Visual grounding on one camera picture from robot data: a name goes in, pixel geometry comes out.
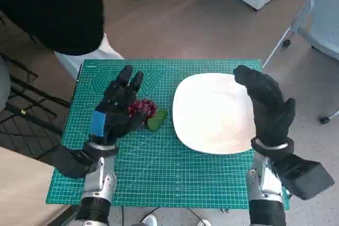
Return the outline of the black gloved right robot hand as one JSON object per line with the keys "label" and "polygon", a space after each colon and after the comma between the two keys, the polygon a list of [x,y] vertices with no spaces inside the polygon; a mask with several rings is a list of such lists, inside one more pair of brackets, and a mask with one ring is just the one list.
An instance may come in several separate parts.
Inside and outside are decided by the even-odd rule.
{"label": "black gloved right robot hand", "polygon": [[239,65],[235,81],[246,87],[254,112],[256,138],[267,147],[288,142],[289,128],[295,118],[296,101],[284,99],[279,84],[268,74]]}

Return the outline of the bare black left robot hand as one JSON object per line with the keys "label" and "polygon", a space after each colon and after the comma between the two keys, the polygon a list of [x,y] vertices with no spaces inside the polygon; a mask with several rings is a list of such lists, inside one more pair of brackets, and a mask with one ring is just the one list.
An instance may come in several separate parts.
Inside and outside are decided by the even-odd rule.
{"label": "bare black left robot hand", "polygon": [[132,75],[131,65],[125,66],[106,88],[103,98],[93,111],[90,126],[90,141],[102,146],[111,146],[119,138],[139,128],[146,118],[144,110],[129,113],[141,88],[144,74]]}

